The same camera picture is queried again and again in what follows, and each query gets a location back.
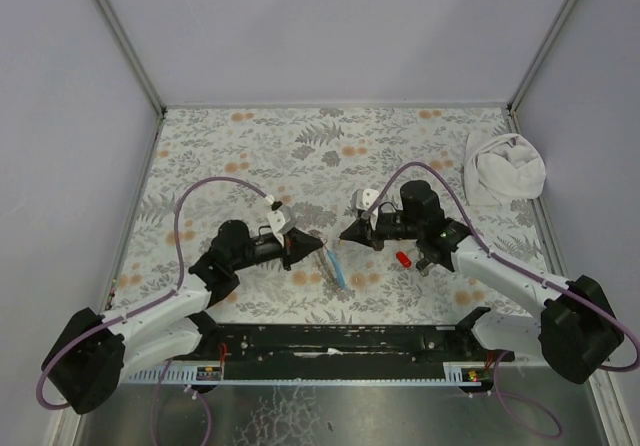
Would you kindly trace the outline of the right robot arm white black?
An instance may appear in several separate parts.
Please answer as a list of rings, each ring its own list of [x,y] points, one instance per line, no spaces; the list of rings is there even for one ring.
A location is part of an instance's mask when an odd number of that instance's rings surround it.
[[[584,383],[622,344],[624,334],[601,286],[587,276],[569,280],[539,272],[493,249],[467,220],[446,216],[437,193],[422,180],[400,188],[400,208],[381,210],[379,193],[360,189],[352,196],[355,221],[340,235],[380,251],[388,241],[414,241],[421,274],[434,266],[476,279],[524,310],[493,310],[471,322],[486,350],[542,358],[561,377]]]

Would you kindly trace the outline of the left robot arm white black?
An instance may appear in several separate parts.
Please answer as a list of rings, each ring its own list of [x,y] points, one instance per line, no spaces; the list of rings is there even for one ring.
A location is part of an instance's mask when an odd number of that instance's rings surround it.
[[[274,260],[289,270],[322,246],[298,228],[251,236],[244,222],[226,221],[180,286],[141,306],[76,312],[45,357],[42,378],[61,394],[63,408],[87,414],[129,376],[194,352],[215,328],[206,310],[234,291],[238,271]]]

